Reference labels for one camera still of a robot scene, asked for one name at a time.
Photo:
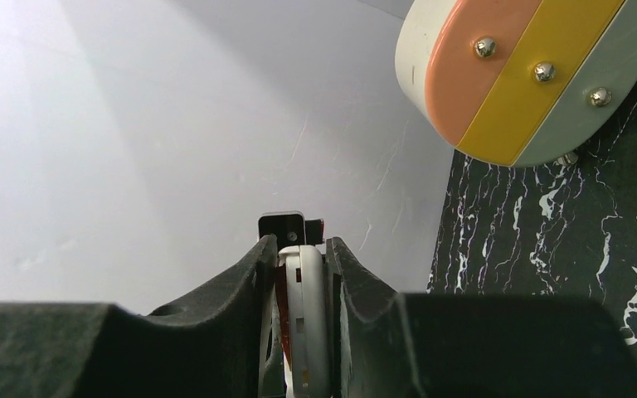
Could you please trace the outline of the white remote with buttons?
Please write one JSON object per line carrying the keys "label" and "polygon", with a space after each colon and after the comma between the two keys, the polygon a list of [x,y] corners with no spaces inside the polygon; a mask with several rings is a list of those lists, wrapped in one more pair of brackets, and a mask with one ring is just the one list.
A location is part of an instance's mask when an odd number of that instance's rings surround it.
{"label": "white remote with buttons", "polygon": [[295,397],[330,397],[330,345],[323,255],[313,245],[280,253],[278,288],[284,358]]}

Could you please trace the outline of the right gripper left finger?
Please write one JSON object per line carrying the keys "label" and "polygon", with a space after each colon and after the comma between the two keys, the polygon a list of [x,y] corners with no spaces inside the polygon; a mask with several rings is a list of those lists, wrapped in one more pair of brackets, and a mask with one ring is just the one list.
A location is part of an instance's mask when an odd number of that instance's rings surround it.
{"label": "right gripper left finger", "polygon": [[112,303],[0,303],[0,397],[258,397],[277,243],[149,315]]}

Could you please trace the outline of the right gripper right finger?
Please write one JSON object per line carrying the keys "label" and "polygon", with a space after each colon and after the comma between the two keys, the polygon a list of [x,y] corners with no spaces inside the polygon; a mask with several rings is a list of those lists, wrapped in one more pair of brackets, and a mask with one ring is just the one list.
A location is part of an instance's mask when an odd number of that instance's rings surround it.
{"label": "right gripper right finger", "polygon": [[338,397],[637,397],[637,360],[588,298],[401,293],[326,243]]}

